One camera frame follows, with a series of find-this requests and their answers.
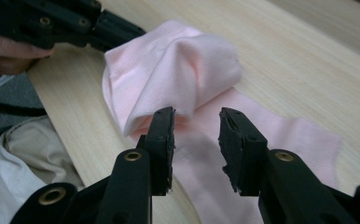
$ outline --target wood grain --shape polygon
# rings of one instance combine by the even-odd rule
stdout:
[[[176,19],[226,38],[237,47],[247,70],[236,88],[280,116],[307,118],[340,134],[339,189],[353,194],[360,185],[359,3],[105,0],[103,4],[147,31]],[[102,53],[60,45],[29,73],[87,185],[109,175],[117,154],[132,147],[105,107],[103,70]],[[155,223],[198,222],[180,186],[170,197],[156,201]]]

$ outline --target screw hole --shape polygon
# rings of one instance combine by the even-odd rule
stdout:
[[[48,17],[42,17],[40,18],[40,24],[42,25],[49,25],[51,23],[51,20]]]
[[[78,24],[79,24],[80,26],[86,26],[86,25],[88,25],[88,21],[87,21],[86,19],[80,19],[80,20],[78,21]]]
[[[129,152],[125,155],[126,161],[137,161],[142,158],[142,154],[140,152]]]
[[[277,159],[281,161],[293,161],[294,157],[287,152],[276,152],[275,156]]]
[[[65,195],[66,195],[66,189],[64,189],[63,187],[49,189],[38,198],[38,202],[41,205],[50,205],[53,203],[57,203]]]

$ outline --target pink cloth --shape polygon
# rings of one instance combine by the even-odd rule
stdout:
[[[153,113],[176,109],[173,174],[202,223],[262,223],[257,198],[234,193],[218,145],[221,107],[242,111],[269,148],[296,152],[325,184],[335,187],[339,137],[305,119],[284,119],[232,88],[241,78],[236,49],[178,21],[105,54],[104,99],[125,135],[137,140]]]

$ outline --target crumpled fabric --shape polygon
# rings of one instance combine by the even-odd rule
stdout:
[[[18,124],[0,137],[0,223],[9,223],[38,189],[53,182],[83,188],[47,116]]]
[[[103,94],[120,130],[135,142],[146,133],[153,113],[176,110],[173,174],[202,223],[262,223],[257,198],[233,192],[218,145],[219,112],[243,112],[265,135],[269,148],[297,153],[318,178],[336,186],[339,136],[305,119],[281,118],[233,86],[244,69],[226,40],[179,21],[105,54]]]

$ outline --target human hand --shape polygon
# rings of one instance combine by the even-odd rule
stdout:
[[[0,36],[0,76],[20,74],[32,66],[36,59],[47,57],[52,51]]]

